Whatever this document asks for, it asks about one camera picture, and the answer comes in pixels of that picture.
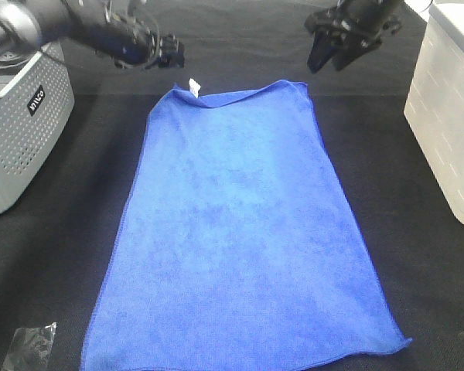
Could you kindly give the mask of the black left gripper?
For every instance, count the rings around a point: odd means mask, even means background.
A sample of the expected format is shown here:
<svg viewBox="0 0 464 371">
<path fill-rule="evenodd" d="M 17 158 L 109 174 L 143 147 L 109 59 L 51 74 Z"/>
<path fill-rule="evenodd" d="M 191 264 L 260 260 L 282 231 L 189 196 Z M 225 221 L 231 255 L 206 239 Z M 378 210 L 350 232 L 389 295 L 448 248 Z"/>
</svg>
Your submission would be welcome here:
<svg viewBox="0 0 464 371">
<path fill-rule="evenodd" d="M 97 51 L 129 67 L 150 69 L 160 62 L 161 68 L 183 68 L 185 46 L 173 35 L 162 39 L 159 27 L 148 26 L 140 12 L 114 11 L 104 8 L 104 21 L 96 36 Z"/>
</svg>

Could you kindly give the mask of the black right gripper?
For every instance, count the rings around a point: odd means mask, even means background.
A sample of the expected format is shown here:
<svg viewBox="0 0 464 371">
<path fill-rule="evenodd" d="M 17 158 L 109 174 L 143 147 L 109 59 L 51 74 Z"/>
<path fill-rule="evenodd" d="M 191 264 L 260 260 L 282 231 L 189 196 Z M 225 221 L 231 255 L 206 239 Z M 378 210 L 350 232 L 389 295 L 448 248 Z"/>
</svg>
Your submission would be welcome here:
<svg viewBox="0 0 464 371">
<path fill-rule="evenodd" d="M 304 23 L 309 33 L 315 33 L 307 60 L 310 72 L 320 71 L 332 57 L 335 70 L 341 71 L 363 55 L 379 49 L 382 40 L 377 37 L 390 28 L 388 23 L 401 4 L 398 0 L 338 1 L 336 6 L 310 14 Z M 364 39 L 346 38 L 338 50 L 331 34 L 320 29 L 352 33 Z"/>
</svg>

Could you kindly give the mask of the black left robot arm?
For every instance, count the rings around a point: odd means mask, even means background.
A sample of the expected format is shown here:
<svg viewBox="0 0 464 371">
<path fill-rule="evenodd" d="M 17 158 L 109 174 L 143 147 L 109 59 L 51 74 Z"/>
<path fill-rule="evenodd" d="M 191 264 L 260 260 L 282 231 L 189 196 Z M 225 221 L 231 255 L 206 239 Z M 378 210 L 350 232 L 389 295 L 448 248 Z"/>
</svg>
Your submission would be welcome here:
<svg viewBox="0 0 464 371">
<path fill-rule="evenodd" d="M 0 56 L 40 53 L 68 38 L 109 56 L 118 68 L 185 65 L 184 45 L 135 17 L 141 1 L 117 12 L 111 1 L 0 1 Z"/>
</svg>

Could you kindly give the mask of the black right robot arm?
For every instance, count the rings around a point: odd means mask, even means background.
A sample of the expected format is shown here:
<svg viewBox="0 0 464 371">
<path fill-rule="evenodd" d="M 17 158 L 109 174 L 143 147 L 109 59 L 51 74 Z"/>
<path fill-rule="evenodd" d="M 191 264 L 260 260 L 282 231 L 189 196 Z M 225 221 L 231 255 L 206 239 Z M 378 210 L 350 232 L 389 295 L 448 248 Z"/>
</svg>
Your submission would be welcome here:
<svg viewBox="0 0 464 371">
<path fill-rule="evenodd" d="M 379 49 L 382 35 L 394 35 L 402 27 L 394 14 L 401 4 L 401 1 L 348 0 L 311 13 L 304 23 L 313 36 L 307 60 L 310 72 L 317 73 L 328 62 L 341 71 Z"/>
</svg>

